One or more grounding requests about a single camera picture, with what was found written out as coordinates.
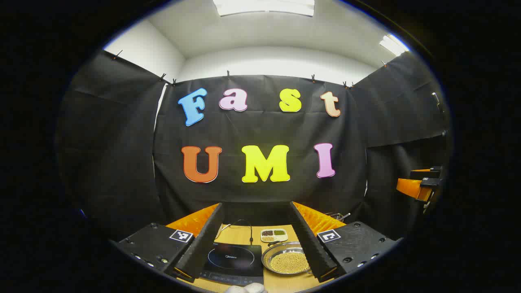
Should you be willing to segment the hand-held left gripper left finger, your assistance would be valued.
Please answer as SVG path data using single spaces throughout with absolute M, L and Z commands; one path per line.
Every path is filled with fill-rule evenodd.
M 181 218 L 169 207 L 116 214 L 110 239 L 125 255 L 168 278 L 194 282 L 206 263 L 224 219 L 223 203 Z

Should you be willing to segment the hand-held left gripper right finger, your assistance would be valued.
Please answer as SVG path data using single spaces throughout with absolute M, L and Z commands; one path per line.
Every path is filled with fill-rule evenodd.
M 361 221 L 345 224 L 294 201 L 289 210 L 288 219 L 318 282 L 358 273 L 403 241 Z

